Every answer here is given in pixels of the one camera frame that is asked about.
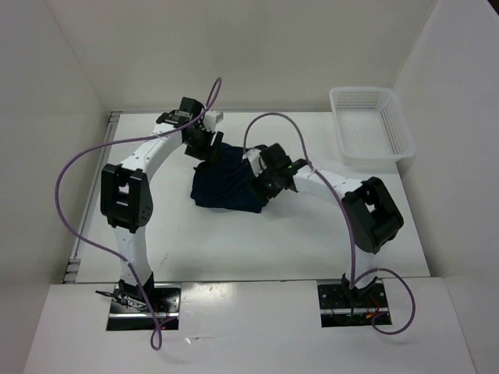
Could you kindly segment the navy blue shorts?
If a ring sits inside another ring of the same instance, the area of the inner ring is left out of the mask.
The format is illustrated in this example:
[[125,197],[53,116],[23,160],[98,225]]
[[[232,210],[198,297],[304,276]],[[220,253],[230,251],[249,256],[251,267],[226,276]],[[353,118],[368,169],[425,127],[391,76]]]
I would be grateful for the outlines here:
[[222,143],[215,161],[202,161],[194,168],[190,198],[204,208],[261,213],[267,201],[250,187],[253,176],[242,147]]

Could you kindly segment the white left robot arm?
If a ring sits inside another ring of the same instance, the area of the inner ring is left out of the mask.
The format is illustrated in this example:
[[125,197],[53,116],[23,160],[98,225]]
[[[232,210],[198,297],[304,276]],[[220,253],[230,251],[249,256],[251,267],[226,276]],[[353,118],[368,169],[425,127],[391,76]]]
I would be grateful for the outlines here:
[[184,97],[180,108],[162,113],[150,139],[118,164],[101,171],[101,213],[116,237],[122,259],[116,299],[144,312],[156,300],[154,273],[147,259],[145,227],[154,209],[150,182],[167,157],[180,146],[200,161],[212,161],[223,138],[216,130],[223,120],[220,111],[201,112],[199,101]]

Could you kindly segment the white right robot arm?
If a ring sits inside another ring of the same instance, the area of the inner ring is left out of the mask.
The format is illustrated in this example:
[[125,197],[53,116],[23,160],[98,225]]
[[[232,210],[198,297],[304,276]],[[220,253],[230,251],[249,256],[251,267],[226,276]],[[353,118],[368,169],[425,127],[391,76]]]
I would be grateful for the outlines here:
[[404,219],[383,181],[347,178],[315,168],[305,159],[293,161],[279,144],[243,153],[253,173],[250,185],[264,202],[283,190],[314,196],[337,206],[347,226],[350,264],[342,276],[342,297],[350,306],[369,298],[377,275],[375,255],[395,239]]

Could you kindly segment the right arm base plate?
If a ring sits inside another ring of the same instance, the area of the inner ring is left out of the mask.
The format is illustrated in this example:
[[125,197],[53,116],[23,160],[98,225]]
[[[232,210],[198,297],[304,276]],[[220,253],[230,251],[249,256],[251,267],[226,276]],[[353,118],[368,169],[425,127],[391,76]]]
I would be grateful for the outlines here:
[[369,326],[373,319],[376,326],[392,324],[388,299],[381,281],[378,280],[365,295],[356,296],[354,302],[347,296],[348,291],[348,287],[344,287],[340,280],[317,283],[323,328]]

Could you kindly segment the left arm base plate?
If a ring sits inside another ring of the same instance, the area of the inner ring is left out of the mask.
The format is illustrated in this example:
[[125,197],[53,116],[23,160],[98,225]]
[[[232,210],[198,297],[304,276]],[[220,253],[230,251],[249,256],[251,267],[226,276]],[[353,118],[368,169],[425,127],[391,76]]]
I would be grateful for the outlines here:
[[[119,287],[111,292],[99,291],[111,299],[106,330],[152,331],[154,320],[144,301],[121,296]],[[181,287],[178,284],[158,284],[154,289],[151,305],[161,330],[179,329]]]

